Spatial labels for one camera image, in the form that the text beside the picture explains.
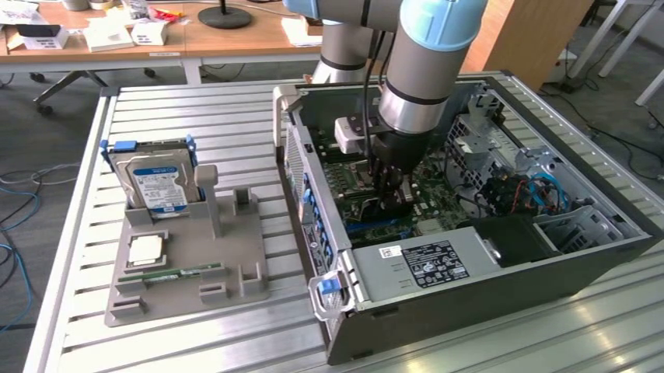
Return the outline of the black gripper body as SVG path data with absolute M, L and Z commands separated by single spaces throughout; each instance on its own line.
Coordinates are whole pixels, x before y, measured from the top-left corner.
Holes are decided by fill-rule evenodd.
M 430 139 L 430 131 L 420 134 L 399 131 L 378 133 L 373 140 L 374 155 L 385 166 L 411 172 L 425 157 Z

